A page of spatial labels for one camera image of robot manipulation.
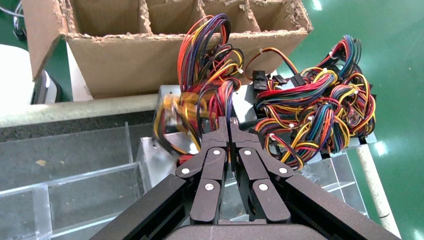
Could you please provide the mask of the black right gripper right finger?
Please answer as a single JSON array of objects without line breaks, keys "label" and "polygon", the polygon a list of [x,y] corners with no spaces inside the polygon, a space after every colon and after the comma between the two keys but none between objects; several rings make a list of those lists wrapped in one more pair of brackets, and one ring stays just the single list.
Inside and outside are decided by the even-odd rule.
[{"label": "black right gripper right finger", "polygon": [[231,163],[241,199],[261,240],[394,240],[396,236],[263,148],[230,119]]}]

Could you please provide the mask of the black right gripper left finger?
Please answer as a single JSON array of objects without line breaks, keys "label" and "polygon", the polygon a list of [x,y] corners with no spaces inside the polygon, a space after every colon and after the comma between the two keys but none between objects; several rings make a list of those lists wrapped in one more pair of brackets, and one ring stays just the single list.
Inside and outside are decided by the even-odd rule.
[{"label": "black right gripper left finger", "polygon": [[205,133],[199,153],[92,236],[93,240],[200,240],[219,218],[228,167],[228,124]]}]

